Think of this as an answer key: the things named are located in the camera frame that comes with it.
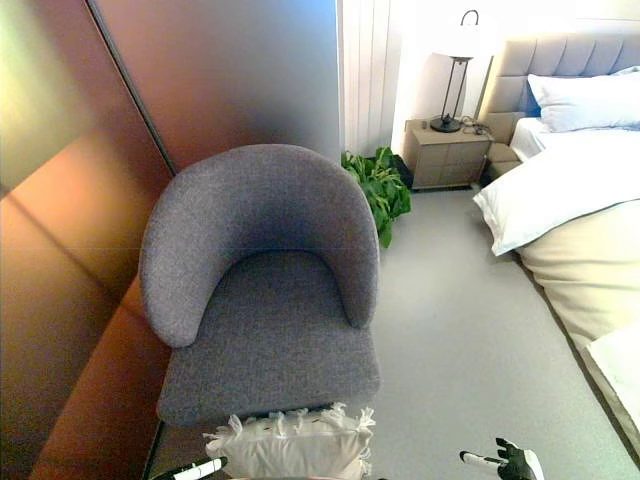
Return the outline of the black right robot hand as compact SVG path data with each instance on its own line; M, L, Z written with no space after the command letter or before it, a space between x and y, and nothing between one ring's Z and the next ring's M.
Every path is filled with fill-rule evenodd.
M497 479L544 479L538 456L533 450L521 449L515 443L497 437L497 458L462 450L459 458L464 464L480 468Z

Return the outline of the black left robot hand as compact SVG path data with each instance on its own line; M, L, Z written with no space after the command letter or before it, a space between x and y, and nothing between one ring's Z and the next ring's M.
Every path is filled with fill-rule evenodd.
M170 478L173 480L205 479L222 470L227 463L228 458L226 456L198 460L180 467L175 473L170 475Z

